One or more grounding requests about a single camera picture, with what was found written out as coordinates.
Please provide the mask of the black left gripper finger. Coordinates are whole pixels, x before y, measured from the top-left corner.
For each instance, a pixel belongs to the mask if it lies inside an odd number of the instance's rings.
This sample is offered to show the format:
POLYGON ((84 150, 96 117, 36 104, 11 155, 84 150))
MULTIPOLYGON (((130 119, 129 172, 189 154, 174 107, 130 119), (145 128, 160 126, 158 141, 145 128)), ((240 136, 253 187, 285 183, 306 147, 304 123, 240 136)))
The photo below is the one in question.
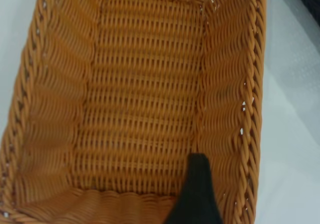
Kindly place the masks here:
POLYGON ((209 160, 204 154, 188 156, 181 193, 165 223, 223 223, 215 201, 209 160))

